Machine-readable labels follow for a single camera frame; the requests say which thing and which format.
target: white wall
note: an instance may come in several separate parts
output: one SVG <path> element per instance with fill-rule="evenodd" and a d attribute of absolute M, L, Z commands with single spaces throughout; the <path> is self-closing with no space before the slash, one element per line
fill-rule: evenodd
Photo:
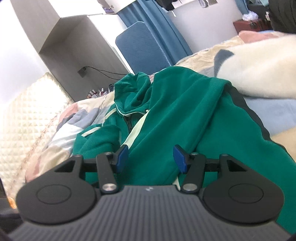
<path fill-rule="evenodd" d="M 202 8 L 193 1 L 168 14 L 195 53 L 237 35 L 233 21 L 242 18 L 234 0 L 217 0 L 217 4 Z"/>
<path fill-rule="evenodd" d="M 0 2 L 0 109 L 42 77 L 45 66 L 25 34 L 10 0 Z"/>
<path fill-rule="evenodd" d="M 97 0 L 49 0 L 61 18 L 78 15 L 105 14 Z"/>

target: white plastic bag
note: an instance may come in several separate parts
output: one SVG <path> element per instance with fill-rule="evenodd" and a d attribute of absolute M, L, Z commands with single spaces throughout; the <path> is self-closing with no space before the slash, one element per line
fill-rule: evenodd
<path fill-rule="evenodd" d="M 257 13 L 254 13 L 254 12 L 252 12 L 252 11 L 250 11 L 248 14 L 244 14 L 243 16 L 242 16 L 242 19 L 244 20 L 244 21 L 255 21 L 255 20 L 258 20 L 258 15 L 257 15 Z"/>

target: red box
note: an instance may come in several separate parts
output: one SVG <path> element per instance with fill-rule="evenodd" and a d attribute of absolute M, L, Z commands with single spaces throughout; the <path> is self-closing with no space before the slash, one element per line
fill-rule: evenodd
<path fill-rule="evenodd" d="M 237 31 L 237 33 L 239 33 L 242 30 L 250 30 L 250 31 L 264 31 L 264 30 L 272 30 L 271 24 L 269 21 L 262 20 L 262 19 L 258 19 L 256 21 L 244 21 L 244 20 L 238 20 L 233 22 L 233 25 Z"/>

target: fluffy white blanket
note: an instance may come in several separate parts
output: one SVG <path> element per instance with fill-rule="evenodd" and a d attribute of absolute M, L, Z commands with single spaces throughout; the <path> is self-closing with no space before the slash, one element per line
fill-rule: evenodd
<path fill-rule="evenodd" d="M 296 35 L 220 50 L 214 72 L 244 95 L 296 99 Z"/>

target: blue chair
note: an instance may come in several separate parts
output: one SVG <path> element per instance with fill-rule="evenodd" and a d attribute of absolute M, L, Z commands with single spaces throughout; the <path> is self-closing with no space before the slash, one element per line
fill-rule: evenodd
<path fill-rule="evenodd" d="M 144 22 L 136 22 L 117 36 L 115 43 L 136 74 L 156 73 L 170 66 L 165 53 Z"/>

